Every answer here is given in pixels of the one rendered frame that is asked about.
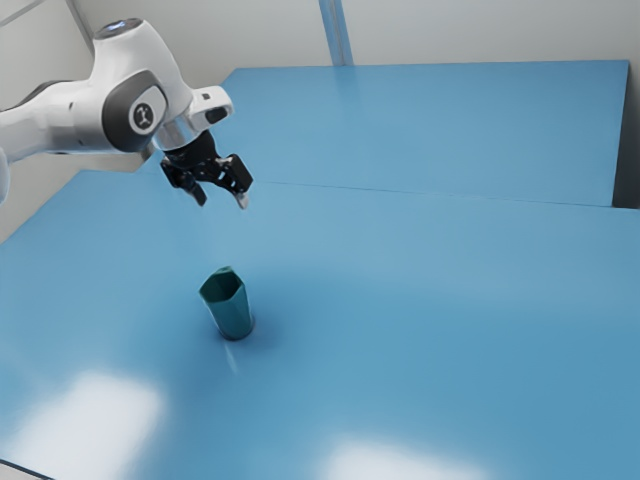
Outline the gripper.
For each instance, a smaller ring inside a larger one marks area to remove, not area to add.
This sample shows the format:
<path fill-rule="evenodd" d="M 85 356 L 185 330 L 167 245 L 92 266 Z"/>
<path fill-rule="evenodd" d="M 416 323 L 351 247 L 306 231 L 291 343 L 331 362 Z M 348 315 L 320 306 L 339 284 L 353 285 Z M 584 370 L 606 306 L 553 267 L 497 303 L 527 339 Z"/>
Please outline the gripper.
<path fill-rule="evenodd" d="M 253 177 L 237 154 L 222 157 L 210 132 L 188 145 L 164 152 L 160 166 L 170 185 L 191 195 L 199 206 L 207 202 L 201 183 L 211 183 L 235 195 L 241 209 L 249 206 Z"/>

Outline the teal faceted mug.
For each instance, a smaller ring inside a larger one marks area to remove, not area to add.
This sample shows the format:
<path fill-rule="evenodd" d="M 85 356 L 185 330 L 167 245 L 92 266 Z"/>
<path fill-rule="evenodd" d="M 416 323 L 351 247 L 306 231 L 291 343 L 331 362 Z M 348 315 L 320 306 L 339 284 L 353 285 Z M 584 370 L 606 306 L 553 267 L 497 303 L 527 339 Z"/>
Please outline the teal faceted mug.
<path fill-rule="evenodd" d="M 246 286 L 230 266 L 212 273 L 199 288 L 199 295 L 224 339 L 239 341 L 251 334 L 255 322 Z"/>

